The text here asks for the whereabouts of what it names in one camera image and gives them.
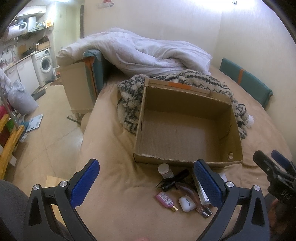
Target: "white duvet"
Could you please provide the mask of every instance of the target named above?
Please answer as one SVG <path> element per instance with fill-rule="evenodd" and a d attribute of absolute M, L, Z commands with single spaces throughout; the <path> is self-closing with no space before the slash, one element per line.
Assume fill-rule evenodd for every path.
<path fill-rule="evenodd" d="M 195 69 L 210 74 L 212 56 L 185 41 L 144 38 L 121 28 L 92 34 L 60 50 L 57 63 L 70 65 L 82 59 L 83 53 L 98 49 L 103 56 L 128 76 L 157 76 Z"/>

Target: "person's hand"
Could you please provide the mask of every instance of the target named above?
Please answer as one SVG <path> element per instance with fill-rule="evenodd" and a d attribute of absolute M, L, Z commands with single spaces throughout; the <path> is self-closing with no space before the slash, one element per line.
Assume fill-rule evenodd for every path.
<path fill-rule="evenodd" d="M 148 238 L 138 238 L 135 241 L 150 241 Z"/>

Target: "beige blanket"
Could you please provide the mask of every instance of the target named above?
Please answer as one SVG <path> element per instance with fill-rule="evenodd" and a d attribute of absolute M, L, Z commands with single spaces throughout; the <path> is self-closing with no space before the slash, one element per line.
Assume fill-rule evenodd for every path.
<path fill-rule="evenodd" d="M 265 173 L 253 162 L 254 152 L 262 150 L 270 156 L 271 151 L 277 149 L 291 159 L 290 150 L 256 100 L 216 68 L 211 67 L 210 72 L 229 86 L 234 97 L 244 103 L 255 118 L 247 138 L 242 140 L 244 162 L 223 171 L 236 186 L 250 188 L 256 184 L 265 195 L 269 183 Z M 179 211 L 173 213 L 163 208 L 154 199 L 159 192 L 155 185 L 161 180 L 157 166 L 136 164 L 133 160 L 135 136 L 122 127 L 116 110 L 119 99 L 116 84 L 124 78 L 116 74 L 110 78 L 90 116 L 76 170 L 80 171 L 90 158 L 95 158 L 100 162 L 100 173 L 83 204 L 76 209 L 99 241 L 133 241 L 139 237 L 148 237 L 151 241 L 194 241 L 210 218 L 204 219 L 195 211 L 183 212 L 178 203 L 181 196 L 178 190 L 167 193 Z M 238 212 L 236 209 L 229 229 L 233 227 Z"/>

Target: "tassel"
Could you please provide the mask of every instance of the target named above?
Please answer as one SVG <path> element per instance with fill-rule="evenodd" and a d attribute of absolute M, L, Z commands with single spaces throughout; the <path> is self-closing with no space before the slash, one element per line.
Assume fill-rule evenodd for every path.
<path fill-rule="evenodd" d="M 249 115 L 249 118 L 246 121 L 246 127 L 251 128 L 251 126 L 254 124 L 254 117 L 252 115 Z"/>

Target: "metal pole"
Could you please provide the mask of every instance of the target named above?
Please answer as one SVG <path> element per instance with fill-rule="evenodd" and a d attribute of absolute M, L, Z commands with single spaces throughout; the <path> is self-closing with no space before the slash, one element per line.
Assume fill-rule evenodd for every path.
<path fill-rule="evenodd" d="M 16 129 L 18 130 L 19 127 L 20 127 L 20 122 L 19 122 L 18 118 L 10 111 L 10 108 L 7 105 L 7 102 L 6 102 L 6 99 L 4 97 L 4 93 L 3 93 L 3 90 L 1 88 L 1 86 L 0 86 L 0 95 L 1 95 L 2 103 L 4 104 L 4 107 L 5 107 L 6 111 L 7 111 L 7 113 L 9 114 L 9 116 L 12 119 Z"/>

